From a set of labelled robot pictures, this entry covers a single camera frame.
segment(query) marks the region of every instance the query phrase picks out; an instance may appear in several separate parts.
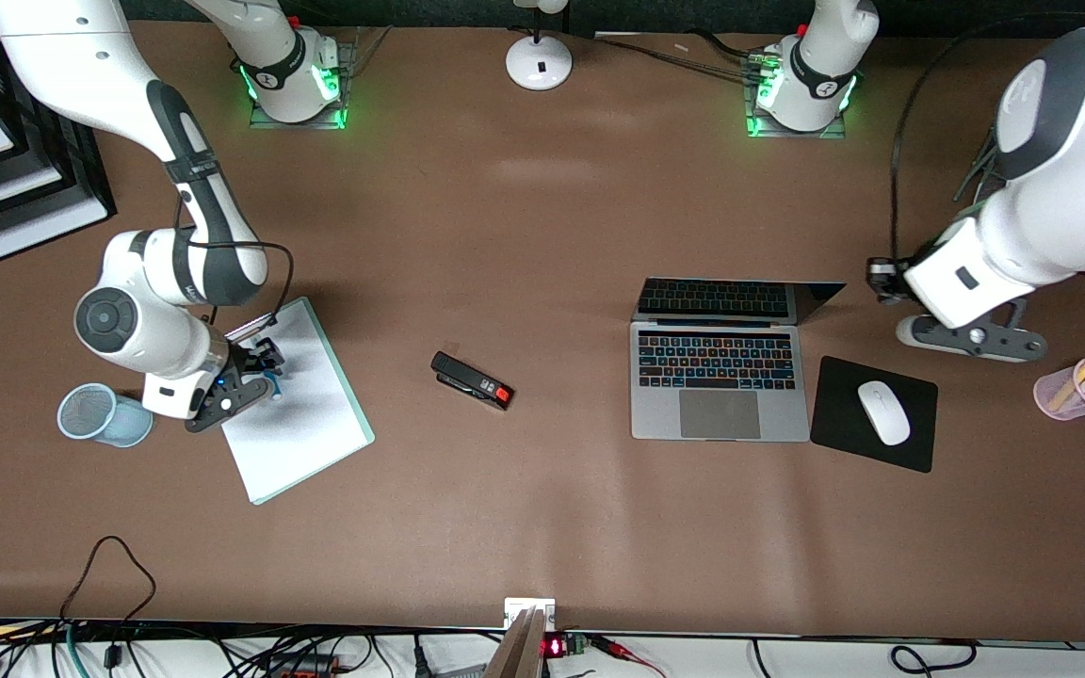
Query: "teal cable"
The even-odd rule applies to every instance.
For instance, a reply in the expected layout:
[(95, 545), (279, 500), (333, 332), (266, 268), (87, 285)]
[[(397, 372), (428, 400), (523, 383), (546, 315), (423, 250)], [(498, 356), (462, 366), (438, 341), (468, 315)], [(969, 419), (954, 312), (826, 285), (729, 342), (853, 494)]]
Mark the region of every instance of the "teal cable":
[(78, 656), (78, 649), (74, 647), (74, 626), (65, 627), (65, 648), (68, 648), (69, 658), (74, 661), (74, 668), (78, 670), (78, 675), (81, 678), (90, 678), (90, 674), (87, 674), (87, 667), (82, 666), (82, 657)]

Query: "laptop screen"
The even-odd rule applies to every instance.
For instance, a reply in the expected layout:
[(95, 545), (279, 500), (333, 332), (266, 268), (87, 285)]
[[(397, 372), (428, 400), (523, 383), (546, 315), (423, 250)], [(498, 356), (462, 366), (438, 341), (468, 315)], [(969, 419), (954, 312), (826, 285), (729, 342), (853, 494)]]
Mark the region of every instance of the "laptop screen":
[(649, 278), (636, 315), (664, 320), (797, 324), (843, 287), (843, 282)]

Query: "yellow highlighter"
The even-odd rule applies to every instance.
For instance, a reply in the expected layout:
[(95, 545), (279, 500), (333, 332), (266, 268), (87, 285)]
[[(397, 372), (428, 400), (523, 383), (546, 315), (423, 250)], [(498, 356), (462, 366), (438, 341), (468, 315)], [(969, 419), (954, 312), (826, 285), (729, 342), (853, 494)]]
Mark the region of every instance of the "yellow highlighter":
[(1074, 382), (1082, 383), (1085, 379), (1085, 360), (1082, 364), (1077, 367), (1077, 374), (1071, 381), (1067, 381), (1067, 385), (1060, 387), (1058, 395), (1054, 396), (1054, 399), (1049, 400), (1049, 409), (1051, 411), (1058, 411), (1062, 405), (1067, 404), (1070, 396), (1074, 394)]

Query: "dark gray wall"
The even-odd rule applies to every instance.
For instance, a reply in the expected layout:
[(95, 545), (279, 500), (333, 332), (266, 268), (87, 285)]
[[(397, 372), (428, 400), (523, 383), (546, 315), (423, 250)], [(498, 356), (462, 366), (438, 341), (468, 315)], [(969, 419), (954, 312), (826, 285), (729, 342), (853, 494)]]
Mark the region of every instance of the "dark gray wall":
[[(529, 18), (512, 0), (281, 0), (311, 25), (522, 25)], [(203, 21), (181, 0), (122, 0), (132, 18)], [(969, 26), (1030, 11), (1085, 11), (1085, 0), (875, 0), (881, 34), (950, 36)], [(573, 0), (573, 33), (677, 33), (702, 26), (716, 33), (791, 33), (808, 21), (814, 0)], [(1058, 35), (1063, 25), (1025, 26), (1022, 35)]]

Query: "white mounting bracket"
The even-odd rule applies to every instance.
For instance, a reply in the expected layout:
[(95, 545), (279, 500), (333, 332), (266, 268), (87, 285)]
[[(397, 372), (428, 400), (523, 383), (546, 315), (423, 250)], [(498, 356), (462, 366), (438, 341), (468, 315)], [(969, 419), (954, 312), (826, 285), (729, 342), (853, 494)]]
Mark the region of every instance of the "white mounting bracket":
[(505, 628), (518, 618), (518, 613), (531, 609), (541, 609), (546, 613), (546, 629), (554, 631), (554, 598), (505, 598)]

